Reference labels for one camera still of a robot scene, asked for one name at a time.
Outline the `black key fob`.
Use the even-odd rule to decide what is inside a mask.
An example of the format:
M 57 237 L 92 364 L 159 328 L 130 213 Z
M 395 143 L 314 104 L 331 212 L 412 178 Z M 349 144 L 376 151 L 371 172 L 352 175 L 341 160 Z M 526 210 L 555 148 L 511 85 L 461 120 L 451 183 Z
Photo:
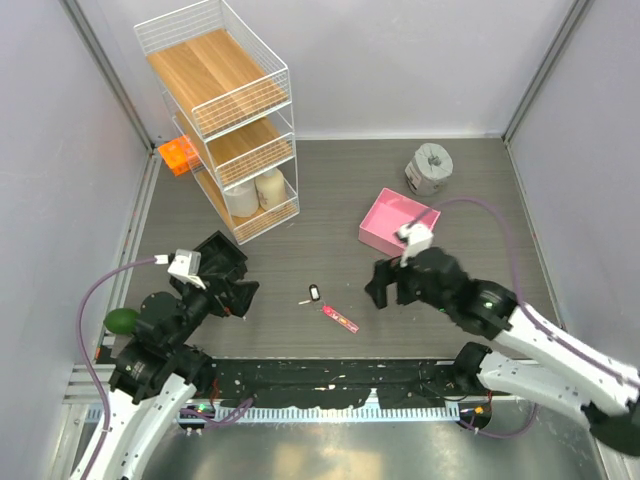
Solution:
M 321 299 L 319 288 L 315 284 L 309 286 L 309 294 L 312 302 L 317 302 Z

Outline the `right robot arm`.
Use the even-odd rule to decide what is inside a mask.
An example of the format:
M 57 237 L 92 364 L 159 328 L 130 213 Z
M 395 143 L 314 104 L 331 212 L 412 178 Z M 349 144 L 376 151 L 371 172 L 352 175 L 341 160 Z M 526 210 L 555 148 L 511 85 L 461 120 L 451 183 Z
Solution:
M 452 370 L 455 387 L 473 394 L 510 393 L 544 406 L 586 427 L 607 447 L 639 454 L 639 370 L 605 355 L 546 320 L 511 290 L 474 279 L 457 259 L 433 247 L 409 259 L 374 264 L 365 290 L 375 306 L 423 302 L 443 311 L 463 331 L 532 359 L 522 365 L 480 344 L 469 343 Z

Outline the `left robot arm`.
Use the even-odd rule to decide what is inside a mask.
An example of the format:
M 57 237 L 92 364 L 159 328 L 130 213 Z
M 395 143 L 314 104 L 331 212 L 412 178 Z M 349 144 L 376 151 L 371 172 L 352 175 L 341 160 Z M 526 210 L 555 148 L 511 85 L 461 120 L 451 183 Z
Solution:
M 211 391 L 213 360 L 186 341 L 209 315 L 246 315 L 259 288 L 244 278 L 246 261 L 243 253 L 182 249 L 144 259 L 166 267 L 178 293 L 153 293 L 144 300 L 108 383 L 101 383 L 85 345 L 78 345 L 103 413 L 72 478 L 141 478 L 181 408 Z

